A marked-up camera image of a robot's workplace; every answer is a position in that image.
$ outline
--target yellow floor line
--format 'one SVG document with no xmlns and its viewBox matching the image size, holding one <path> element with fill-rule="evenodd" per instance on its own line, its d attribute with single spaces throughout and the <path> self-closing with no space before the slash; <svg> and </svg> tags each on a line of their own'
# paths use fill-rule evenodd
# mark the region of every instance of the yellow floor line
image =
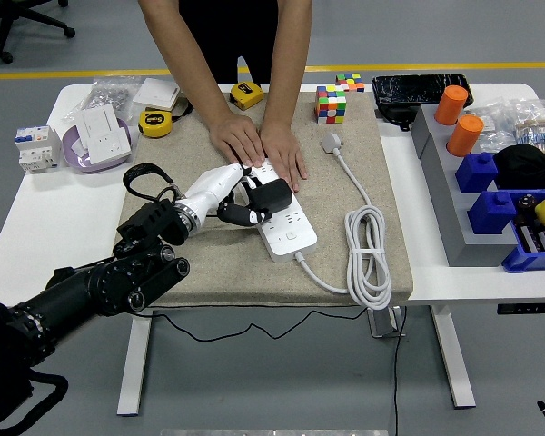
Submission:
<svg viewBox="0 0 545 436">
<path fill-rule="evenodd" d="M 310 65 L 305 73 L 363 72 L 363 71 L 424 71 L 424 70 L 516 70 L 545 69 L 545 62 L 490 62 L 464 64 L 340 64 Z M 239 73 L 248 73 L 241 66 Z M 72 77 L 96 77 L 109 75 L 169 75 L 167 69 L 150 70 L 90 70 L 90 71 L 41 71 L 32 73 L 0 73 L 0 80 L 60 79 Z"/>
</svg>

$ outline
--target office chair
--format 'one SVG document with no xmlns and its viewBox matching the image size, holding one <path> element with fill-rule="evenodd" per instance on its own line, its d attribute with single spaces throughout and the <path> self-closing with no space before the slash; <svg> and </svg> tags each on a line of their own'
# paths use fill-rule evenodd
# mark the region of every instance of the office chair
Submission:
<svg viewBox="0 0 545 436">
<path fill-rule="evenodd" d="M 10 33 L 10 28 L 14 20 L 17 20 L 21 16 L 28 18 L 29 20 L 44 23 L 46 25 L 53 25 L 60 27 L 64 30 L 64 35 L 67 38 L 74 37 L 74 29 L 69 27 L 62 21 L 55 20 L 50 16 L 39 14 L 36 11 L 31 10 L 31 7 L 42 5 L 50 0 L 0 0 L 0 58 L 6 64 L 10 64 L 13 57 L 10 53 L 4 51 L 6 44 L 6 38 Z M 58 4 L 61 7 L 67 7 L 68 0 L 58 0 Z"/>
</svg>

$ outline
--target table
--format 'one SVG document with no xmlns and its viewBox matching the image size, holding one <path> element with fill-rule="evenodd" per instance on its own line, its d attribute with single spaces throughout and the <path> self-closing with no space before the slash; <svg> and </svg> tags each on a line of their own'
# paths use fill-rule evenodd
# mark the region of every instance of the table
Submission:
<svg viewBox="0 0 545 436">
<path fill-rule="evenodd" d="M 304 84 L 302 91 L 314 91 L 315 86 Z M 62 118 L 89 90 L 90 85 L 70 85 L 59 94 L 47 123 L 61 136 L 70 127 Z M 474 106 L 500 96 L 537 98 L 525 84 L 472 84 L 471 90 Z M 414 282 L 406 304 L 430 305 L 454 404 L 473 407 L 450 305 L 545 302 L 545 272 L 508 274 L 501 267 L 449 267 L 411 135 L 383 120 L 378 124 Z M 0 233 L 1 303 L 11 306 L 32 298 L 44 289 L 55 268 L 109 256 L 124 201 L 121 180 L 128 165 L 129 161 L 97 175 L 64 167 L 25 175 Z M 147 320 L 134 320 L 118 409 L 122 415 L 137 413 L 149 325 Z"/>
</svg>

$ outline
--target white electrical device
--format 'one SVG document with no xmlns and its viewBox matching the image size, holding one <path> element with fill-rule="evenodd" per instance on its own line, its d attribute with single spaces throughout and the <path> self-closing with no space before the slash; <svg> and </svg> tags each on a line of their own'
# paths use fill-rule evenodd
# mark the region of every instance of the white electrical device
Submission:
<svg viewBox="0 0 545 436">
<path fill-rule="evenodd" d="M 139 88 L 134 97 L 134 103 L 170 112 L 179 93 L 180 87 L 177 83 L 149 77 Z"/>
<path fill-rule="evenodd" d="M 253 167 L 250 177 L 258 178 L 262 184 L 279 178 L 268 159 L 264 160 L 260 168 Z M 239 191 L 248 202 L 246 191 L 241 184 L 239 184 Z M 293 260 L 297 252 L 312 253 L 317 246 L 317 233 L 313 230 L 294 194 L 289 207 L 274 213 L 270 220 L 257 225 L 257 228 L 271 259 L 277 263 Z"/>
<path fill-rule="evenodd" d="M 113 106 L 105 104 L 82 110 L 75 119 L 81 139 L 73 151 L 84 156 L 89 153 L 91 165 L 114 161 L 131 154 L 127 132 L 119 127 Z"/>
<path fill-rule="evenodd" d="M 25 171 L 55 168 L 59 163 L 61 139 L 48 125 L 25 127 L 16 131 L 18 163 Z"/>
</svg>

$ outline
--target clear plastic bag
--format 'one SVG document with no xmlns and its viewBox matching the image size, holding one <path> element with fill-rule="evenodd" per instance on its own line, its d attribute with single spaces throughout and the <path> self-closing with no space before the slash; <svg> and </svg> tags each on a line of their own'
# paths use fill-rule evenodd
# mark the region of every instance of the clear plastic bag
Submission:
<svg viewBox="0 0 545 436">
<path fill-rule="evenodd" d="M 484 122 L 479 140 L 474 145 L 477 151 L 497 153 L 503 148 L 517 143 L 512 129 L 512 121 L 505 113 L 507 104 L 500 99 L 468 111 L 469 114 L 479 116 Z"/>
<path fill-rule="evenodd" d="M 468 112 L 485 124 L 477 151 L 497 153 L 511 145 L 531 144 L 545 153 L 545 100 L 500 99 Z"/>
<path fill-rule="evenodd" d="M 131 125 L 133 120 L 137 120 L 138 114 L 134 97 L 143 82 L 144 79 L 141 76 L 133 75 L 96 77 L 89 95 L 75 106 L 63 118 L 63 121 L 71 124 L 80 111 L 110 104 L 117 118 Z"/>
<path fill-rule="evenodd" d="M 545 152 L 545 100 L 511 100 L 517 144 L 531 144 Z"/>
</svg>

